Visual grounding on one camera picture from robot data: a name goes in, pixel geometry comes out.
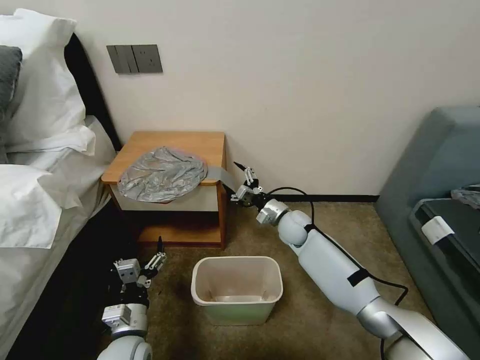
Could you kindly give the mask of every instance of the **baseboard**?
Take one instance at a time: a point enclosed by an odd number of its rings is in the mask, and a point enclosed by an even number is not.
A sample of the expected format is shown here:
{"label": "baseboard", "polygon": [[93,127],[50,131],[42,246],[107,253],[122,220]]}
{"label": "baseboard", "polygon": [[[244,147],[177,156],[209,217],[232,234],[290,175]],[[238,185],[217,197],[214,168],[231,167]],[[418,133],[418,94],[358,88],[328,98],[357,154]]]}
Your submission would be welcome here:
{"label": "baseboard", "polygon": [[378,195],[301,195],[274,194],[275,199],[284,203],[333,202],[333,203],[376,203]]}

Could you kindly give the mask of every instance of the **crumpled plastic bag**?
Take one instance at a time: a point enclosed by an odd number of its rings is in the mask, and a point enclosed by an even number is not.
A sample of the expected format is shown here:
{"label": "crumpled plastic bag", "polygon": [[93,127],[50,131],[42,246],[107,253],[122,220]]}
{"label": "crumpled plastic bag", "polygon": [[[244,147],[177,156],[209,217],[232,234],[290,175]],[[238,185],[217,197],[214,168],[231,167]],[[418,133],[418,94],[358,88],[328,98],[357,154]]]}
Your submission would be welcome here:
{"label": "crumpled plastic bag", "polygon": [[480,210],[480,184],[462,187],[450,192],[451,198],[456,199],[472,208]]}
{"label": "crumpled plastic bag", "polygon": [[195,189],[207,172],[200,158],[163,146],[135,161],[118,181],[118,191],[142,202],[168,203]]}

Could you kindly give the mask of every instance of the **trash can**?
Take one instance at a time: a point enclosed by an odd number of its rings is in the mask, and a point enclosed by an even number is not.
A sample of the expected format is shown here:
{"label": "trash can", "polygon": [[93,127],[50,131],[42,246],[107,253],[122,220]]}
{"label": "trash can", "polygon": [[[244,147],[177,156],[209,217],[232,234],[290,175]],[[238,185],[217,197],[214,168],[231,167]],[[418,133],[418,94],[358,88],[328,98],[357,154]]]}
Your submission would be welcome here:
{"label": "trash can", "polygon": [[284,286],[279,264],[268,256],[205,257],[191,278],[193,301],[212,325],[261,325]]}

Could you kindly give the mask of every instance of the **wall switch panel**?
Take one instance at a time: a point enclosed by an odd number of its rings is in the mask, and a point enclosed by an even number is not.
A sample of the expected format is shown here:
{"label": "wall switch panel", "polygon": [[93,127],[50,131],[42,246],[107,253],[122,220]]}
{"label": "wall switch panel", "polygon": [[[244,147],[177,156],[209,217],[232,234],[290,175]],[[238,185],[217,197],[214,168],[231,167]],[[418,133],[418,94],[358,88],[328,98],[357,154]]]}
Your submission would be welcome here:
{"label": "wall switch panel", "polygon": [[157,45],[107,45],[117,74],[163,73]]}
{"label": "wall switch panel", "polygon": [[138,71],[141,73],[163,73],[157,45],[133,45]]}

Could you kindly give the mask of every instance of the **wooden nightstand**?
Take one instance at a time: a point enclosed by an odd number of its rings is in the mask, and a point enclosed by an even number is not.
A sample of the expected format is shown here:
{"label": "wooden nightstand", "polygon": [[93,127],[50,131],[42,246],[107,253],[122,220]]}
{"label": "wooden nightstand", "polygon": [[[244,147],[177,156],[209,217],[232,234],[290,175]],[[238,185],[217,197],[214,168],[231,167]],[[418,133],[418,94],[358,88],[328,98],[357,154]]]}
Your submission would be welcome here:
{"label": "wooden nightstand", "polygon": [[139,228],[138,241],[166,245],[225,248],[227,195],[222,184],[205,179],[192,192],[168,204],[120,195],[117,182],[142,154],[167,146],[197,155],[208,166],[226,167],[225,134],[200,131],[136,131],[103,173],[119,209]]}

